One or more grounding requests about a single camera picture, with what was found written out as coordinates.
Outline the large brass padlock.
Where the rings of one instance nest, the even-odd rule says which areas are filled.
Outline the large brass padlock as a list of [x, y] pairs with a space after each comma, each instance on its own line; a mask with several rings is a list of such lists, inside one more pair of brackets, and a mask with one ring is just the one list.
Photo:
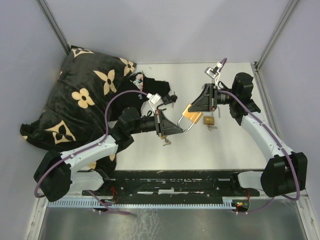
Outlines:
[[179, 127], [181, 127], [180, 126], [180, 123], [181, 123], [181, 121], [182, 121], [182, 119], [183, 118], [186, 118], [186, 119], [188, 119], [189, 121], [191, 121], [191, 125], [187, 128], [187, 129], [183, 129], [183, 131], [184, 132], [188, 132], [195, 124], [197, 124], [198, 123], [198, 121], [202, 118], [202, 116], [203, 116], [203, 113], [202, 112], [199, 112], [199, 111], [197, 111], [197, 112], [189, 112], [189, 109], [192, 107], [192, 105], [191, 104], [189, 104], [186, 108], [185, 108], [185, 110], [182, 112], [182, 114], [181, 114], [181, 117], [180, 117], [180, 119], [178, 120], [178, 122], [177, 122], [177, 125], [179, 126]]

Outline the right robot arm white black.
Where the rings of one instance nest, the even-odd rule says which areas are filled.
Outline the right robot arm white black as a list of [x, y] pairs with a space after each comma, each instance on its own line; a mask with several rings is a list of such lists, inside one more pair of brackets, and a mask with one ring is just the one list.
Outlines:
[[231, 117], [251, 136], [266, 160], [262, 171], [236, 174], [236, 179], [229, 183], [231, 193], [240, 196], [247, 189], [257, 189], [270, 198], [282, 196], [299, 200], [301, 191], [306, 188], [308, 159], [304, 153], [288, 147], [268, 125], [252, 99], [253, 77], [240, 72], [234, 77], [231, 88], [225, 85], [219, 88], [219, 72], [209, 67], [205, 73], [212, 83], [203, 86], [187, 112], [213, 112], [219, 105], [228, 105]]

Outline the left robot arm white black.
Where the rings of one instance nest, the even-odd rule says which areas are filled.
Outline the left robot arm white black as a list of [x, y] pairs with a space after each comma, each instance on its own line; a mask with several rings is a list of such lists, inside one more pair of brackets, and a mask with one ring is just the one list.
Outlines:
[[154, 116], [141, 117], [134, 107], [125, 108], [108, 134], [72, 150], [48, 151], [33, 175], [34, 195], [49, 202], [86, 190], [106, 195], [111, 189], [108, 175], [103, 170], [84, 172], [82, 169], [128, 148], [134, 142], [133, 134], [153, 131], [159, 137], [183, 133], [180, 126], [166, 118], [162, 109], [156, 110]]

